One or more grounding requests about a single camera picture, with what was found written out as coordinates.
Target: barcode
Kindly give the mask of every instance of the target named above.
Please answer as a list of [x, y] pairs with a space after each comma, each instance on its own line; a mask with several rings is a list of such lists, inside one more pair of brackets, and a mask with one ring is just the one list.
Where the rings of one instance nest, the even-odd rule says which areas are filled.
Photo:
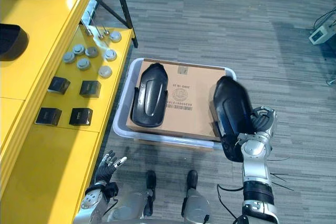
[[182, 106], [182, 105], [175, 105], [175, 104], [167, 104], [166, 107], [177, 109], [177, 110], [190, 110], [190, 111], [193, 110], [193, 107], [191, 106]]

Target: plastic tray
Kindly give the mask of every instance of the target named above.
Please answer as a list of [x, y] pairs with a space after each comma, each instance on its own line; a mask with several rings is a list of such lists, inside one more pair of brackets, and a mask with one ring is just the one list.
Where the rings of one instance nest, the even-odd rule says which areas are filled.
[[[155, 141], [161, 143], [169, 143], [169, 144], [178, 144], [183, 146], [190, 147], [204, 147], [204, 148], [215, 148], [222, 149], [221, 143], [212, 142], [209, 140], [200, 140], [196, 138], [189, 137], [175, 137], [175, 136], [165, 136], [165, 135], [156, 135], [150, 133], [141, 133], [135, 132], [126, 126], [126, 121], [128, 115], [130, 113], [130, 109], [132, 107], [133, 96], [134, 96], [134, 87], [136, 86], [136, 82], [138, 80], [138, 76], [140, 73], [141, 65], [144, 58], [138, 58], [131, 63], [130, 69], [128, 71], [128, 75], [126, 77], [126, 81], [122, 90], [122, 94], [118, 103], [118, 108], [116, 115], [113, 120], [113, 130], [119, 136], [127, 137], [127, 138], [136, 138], [148, 141]], [[237, 80], [235, 72], [226, 68], [226, 75], [232, 77], [234, 80]]]

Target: black car part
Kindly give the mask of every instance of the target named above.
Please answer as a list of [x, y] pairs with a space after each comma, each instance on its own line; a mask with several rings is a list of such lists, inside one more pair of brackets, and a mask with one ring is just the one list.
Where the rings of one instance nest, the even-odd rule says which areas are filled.
[[0, 60], [11, 61], [27, 48], [28, 35], [18, 25], [0, 24]]
[[247, 91], [231, 77], [223, 76], [217, 82], [213, 101], [212, 114], [225, 156], [231, 161], [243, 162], [237, 137], [239, 133], [254, 133]]
[[162, 124], [166, 102], [168, 75], [164, 67], [151, 64], [141, 75], [140, 87], [135, 87], [131, 120], [141, 127]]

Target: black cable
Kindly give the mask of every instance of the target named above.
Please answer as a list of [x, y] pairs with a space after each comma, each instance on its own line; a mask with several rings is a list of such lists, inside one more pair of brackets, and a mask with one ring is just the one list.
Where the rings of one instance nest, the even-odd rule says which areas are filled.
[[112, 207], [114, 207], [117, 203], [118, 203], [118, 200], [117, 199], [113, 199], [113, 201], [115, 202], [112, 206], [109, 207], [109, 209], [106, 210], [106, 212], [103, 214], [103, 216], [111, 210]]
[[287, 186], [283, 186], [283, 185], [281, 185], [281, 184], [277, 184], [277, 183], [275, 183], [275, 182], [272, 182], [272, 184], [275, 184], [275, 185], [277, 185], [277, 186], [281, 186], [282, 188], [285, 188], [285, 189], [288, 189], [288, 190], [294, 191], [293, 189], [290, 189], [290, 188], [289, 188], [289, 187], [287, 187]]
[[235, 218], [236, 221], [238, 221], [237, 217], [230, 211], [230, 209], [228, 209], [224, 203], [222, 202], [221, 200], [221, 195], [219, 194], [219, 187], [220, 185], [217, 184], [217, 193], [218, 193], [218, 199], [219, 199], [219, 202], [222, 204], [223, 207], [225, 207], [225, 209], [233, 216], [233, 218]]
[[237, 188], [237, 189], [226, 189], [226, 188], [224, 188], [224, 187], [221, 187], [219, 184], [218, 184], [218, 187], [219, 187], [220, 189], [222, 189], [223, 191], [241, 191], [241, 190], [244, 189], [243, 186], [242, 186], [241, 188]]
[[210, 215], [206, 215], [206, 216], [204, 217], [203, 224], [206, 224], [206, 223], [209, 221], [209, 218], [210, 218]]
[[283, 158], [283, 159], [268, 159], [267, 161], [285, 161], [288, 160], [289, 157]]
[[329, 12], [323, 14], [321, 17], [319, 17], [317, 20], [315, 20], [314, 25], [313, 25], [313, 30], [315, 30], [315, 25], [316, 22], [319, 21], [321, 18], [323, 18], [325, 15], [328, 15], [329, 13], [336, 12], [336, 10], [330, 10]]

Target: yellow table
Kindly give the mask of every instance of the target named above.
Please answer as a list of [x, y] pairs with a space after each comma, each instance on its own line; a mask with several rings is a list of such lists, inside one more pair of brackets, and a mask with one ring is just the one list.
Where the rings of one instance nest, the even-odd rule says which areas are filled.
[[29, 44], [16, 60], [0, 62], [0, 198], [61, 57], [89, 0], [0, 0], [0, 22], [17, 24]]
[[[120, 31], [122, 40], [112, 43], [106, 39], [109, 47], [117, 53], [116, 60], [107, 62], [102, 58], [107, 45], [98, 39], [93, 27], [90, 29], [94, 38], [88, 37], [80, 26], [67, 51], [71, 51], [75, 44], [83, 44], [86, 48], [96, 46], [99, 55], [90, 58], [91, 66], [85, 71], [77, 69], [75, 62], [59, 65], [55, 76], [68, 79], [70, 85], [64, 95], [47, 92], [41, 104], [42, 107], [62, 110], [59, 123], [57, 126], [29, 125], [29, 133], [2, 196], [0, 223], [72, 223], [79, 209], [134, 36], [132, 29], [108, 28], [109, 31]], [[111, 67], [112, 76], [104, 79], [97, 74], [102, 65]], [[82, 80], [101, 83], [98, 98], [79, 95]], [[91, 125], [70, 125], [72, 108], [91, 108]]]

